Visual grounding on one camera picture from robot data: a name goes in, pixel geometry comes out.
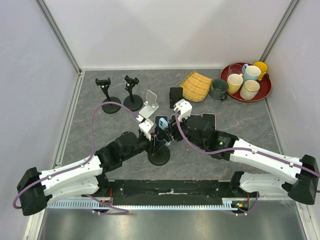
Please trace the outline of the cream case phone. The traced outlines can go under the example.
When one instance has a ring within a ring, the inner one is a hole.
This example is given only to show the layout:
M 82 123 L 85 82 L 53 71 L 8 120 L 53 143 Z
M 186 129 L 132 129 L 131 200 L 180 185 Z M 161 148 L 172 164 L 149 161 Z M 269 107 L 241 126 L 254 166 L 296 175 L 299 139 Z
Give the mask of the cream case phone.
M 216 129 L 216 116 L 214 113 L 203 113 L 202 118 L 208 121 L 214 130 Z

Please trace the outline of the black pole stand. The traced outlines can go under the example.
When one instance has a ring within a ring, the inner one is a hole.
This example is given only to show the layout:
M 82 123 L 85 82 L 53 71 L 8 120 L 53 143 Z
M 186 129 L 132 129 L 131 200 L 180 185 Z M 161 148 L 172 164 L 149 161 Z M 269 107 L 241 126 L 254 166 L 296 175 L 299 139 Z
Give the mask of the black pole stand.
M 106 102 L 114 102 L 114 103 L 118 103 L 120 104 L 121 101 L 119 98 L 115 97 L 115 96 L 110 96 L 109 95 L 109 87 L 111 85 L 111 79 L 108 77 L 107 79 L 95 79 L 95 83 L 97 86 L 100 86 L 100 89 L 102 90 L 102 92 L 105 95 L 105 100 L 103 101 L 103 103 Z M 120 110 L 120 106 L 117 104 L 105 104 L 102 106 L 102 110 L 106 113 L 106 114 L 115 114 L 116 112 L 118 112 Z
M 166 145 L 163 145 L 155 154 L 147 154 L 147 158 L 151 164 L 155 166 L 165 165 L 171 158 L 171 153 Z
M 130 109 L 132 112 L 140 110 L 143 106 L 143 100 L 139 95 L 133 94 L 133 87 L 139 84 L 139 79 L 137 77 L 131 78 L 128 75 L 124 77 L 126 81 L 125 90 L 129 93 L 124 101 L 123 105 Z

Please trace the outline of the lavender case phone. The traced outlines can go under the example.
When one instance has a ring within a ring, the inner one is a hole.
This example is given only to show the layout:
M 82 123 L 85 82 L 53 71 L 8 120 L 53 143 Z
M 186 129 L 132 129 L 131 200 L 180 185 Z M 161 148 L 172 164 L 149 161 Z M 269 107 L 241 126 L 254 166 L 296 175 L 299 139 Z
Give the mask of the lavender case phone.
M 156 124 L 157 127 L 158 127 L 159 124 L 160 124 L 160 119 L 161 119 L 161 118 L 162 118 L 161 115 L 156 115 L 156 116 L 154 117 L 154 123 Z

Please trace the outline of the purple phone from pole stand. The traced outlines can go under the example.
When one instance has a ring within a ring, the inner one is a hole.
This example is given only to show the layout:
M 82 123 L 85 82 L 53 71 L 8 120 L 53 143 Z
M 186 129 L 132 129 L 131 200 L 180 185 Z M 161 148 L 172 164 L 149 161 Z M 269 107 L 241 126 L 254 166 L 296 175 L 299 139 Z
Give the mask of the purple phone from pole stand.
M 201 116 L 201 115 L 199 115 L 199 114 L 191 114 L 191 115 L 190 115 L 190 117 L 192 117 L 192 118 L 193 118 L 193 117 L 202 117 L 202 116 Z

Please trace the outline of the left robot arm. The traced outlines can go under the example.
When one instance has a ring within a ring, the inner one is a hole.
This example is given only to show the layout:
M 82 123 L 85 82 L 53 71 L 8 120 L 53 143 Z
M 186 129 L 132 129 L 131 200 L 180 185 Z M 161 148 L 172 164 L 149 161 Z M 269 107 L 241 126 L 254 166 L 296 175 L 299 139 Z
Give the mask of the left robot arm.
M 126 131 L 90 156 L 57 169 L 39 171 L 29 168 L 17 185 L 18 195 L 13 201 L 15 209 L 24 216 L 44 210 L 49 204 L 78 195 L 106 196 L 110 191 L 107 172 L 114 171 L 123 162 L 146 152 L 149 161 L 156 166 L 166 164 L 170 151 L 166 133 L 135 135 Z

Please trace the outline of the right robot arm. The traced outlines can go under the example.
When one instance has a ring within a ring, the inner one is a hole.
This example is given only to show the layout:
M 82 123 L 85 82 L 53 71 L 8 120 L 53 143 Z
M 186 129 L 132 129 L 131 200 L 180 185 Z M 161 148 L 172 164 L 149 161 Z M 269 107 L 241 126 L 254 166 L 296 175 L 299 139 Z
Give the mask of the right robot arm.
M 261 177 L 235 172 L 229 184 L 233 196 L 255 192 L 287 194 L 296 202 L 315 204 L 320 172 L 313 156 L 292 157 L 263 149 L 235 135 L 216 130 L 201 115 L 182 117 L 175 114 L 171 125 L 175 140 L 185 140 L 200 154 L 266 172 Z

